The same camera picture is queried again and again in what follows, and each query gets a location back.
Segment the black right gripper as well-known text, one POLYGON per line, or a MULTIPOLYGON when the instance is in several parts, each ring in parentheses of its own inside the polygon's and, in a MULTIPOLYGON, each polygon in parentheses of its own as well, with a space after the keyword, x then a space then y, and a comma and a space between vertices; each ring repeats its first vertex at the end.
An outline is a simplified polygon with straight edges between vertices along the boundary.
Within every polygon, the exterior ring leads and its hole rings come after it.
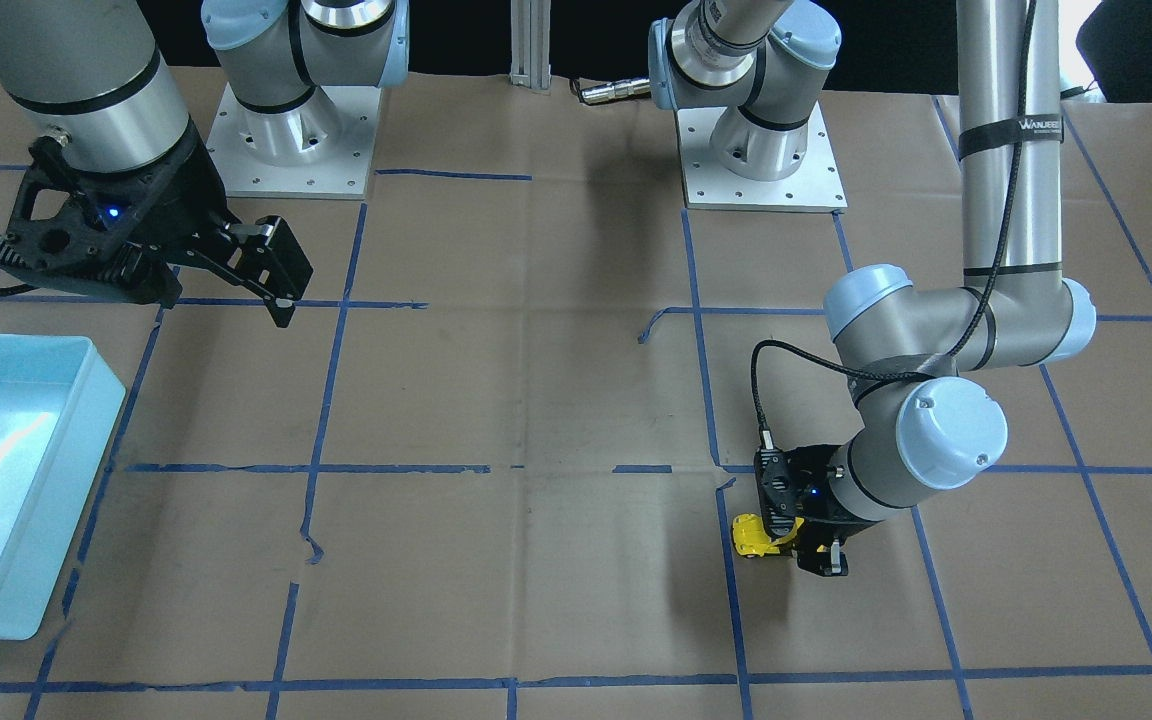
POLYGON ((314 268, 282 217, 236 223, 196 127, 146 167, 119 173, 71 167, 51 135, 29 154, 0 241, 6 273, 46 290, 173 306, 169 266, 192 266, 262 300, 276 327, 291 324, 314 268))

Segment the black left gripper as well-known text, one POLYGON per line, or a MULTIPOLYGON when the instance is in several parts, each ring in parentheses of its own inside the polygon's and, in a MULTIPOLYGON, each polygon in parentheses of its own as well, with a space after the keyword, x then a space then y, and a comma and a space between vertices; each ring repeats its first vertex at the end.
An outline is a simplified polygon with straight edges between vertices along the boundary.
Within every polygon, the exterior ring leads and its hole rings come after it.
POLYGON ((846 541, 852 516, 842 510, 829 483, 838 445, 791 450, 755 450, 755 477, 763 529, 772 550, 795 550, 797 568, 818 577, 846 577, 846 541))

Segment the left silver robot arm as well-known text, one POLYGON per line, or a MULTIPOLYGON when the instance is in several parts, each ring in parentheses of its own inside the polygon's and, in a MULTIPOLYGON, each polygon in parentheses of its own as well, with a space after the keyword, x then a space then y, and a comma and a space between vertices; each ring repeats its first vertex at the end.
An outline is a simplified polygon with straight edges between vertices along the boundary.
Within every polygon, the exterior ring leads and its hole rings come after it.
MULTIPOLYGON (((759 396, 759 511, 733 520, 745 558, 842 577, 846 541, 991 468, 1005 410, 969 372, 1079 354, 1097 311, 1062 273, 1055 1, 960 1, 963 283, 918 290, 905 270, 852 270, 823 313, 861 430, 783 450, 759 396)), ((687 199, 704 209, 840 209, 818 100, 842 33, 812 1, 690 1, 650 28, 650 94, 677 120, 687 199)))

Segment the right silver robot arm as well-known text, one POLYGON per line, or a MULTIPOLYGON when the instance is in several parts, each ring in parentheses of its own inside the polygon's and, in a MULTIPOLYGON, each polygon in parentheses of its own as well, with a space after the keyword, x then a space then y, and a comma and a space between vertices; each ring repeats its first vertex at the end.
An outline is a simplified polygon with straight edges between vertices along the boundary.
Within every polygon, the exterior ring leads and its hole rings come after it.
POLYGON ((361 199, 384 88, 410 68, 406 1, 205 1, 227 73, 209 136, 132 1, 0 1, 0 85, 37 135, 0 234, 0 297, 58 290, 174 306, 173 266, 291 323, 311 262, 230 196, 361 199))

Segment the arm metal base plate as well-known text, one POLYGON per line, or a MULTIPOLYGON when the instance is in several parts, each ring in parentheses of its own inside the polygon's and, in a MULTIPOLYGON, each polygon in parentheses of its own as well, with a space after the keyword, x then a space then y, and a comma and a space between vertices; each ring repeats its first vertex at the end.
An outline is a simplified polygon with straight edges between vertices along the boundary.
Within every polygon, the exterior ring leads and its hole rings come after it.
POLYGON ((207 149, 232 199, 365 200, 380 88, 317 88, 296 109, 262 114, 225 88, 207 149))
POLYGON ((755 126, 737 108, 677 109, 675 118, 687 209, 849 209, 819 105, 791 131, 755 126))

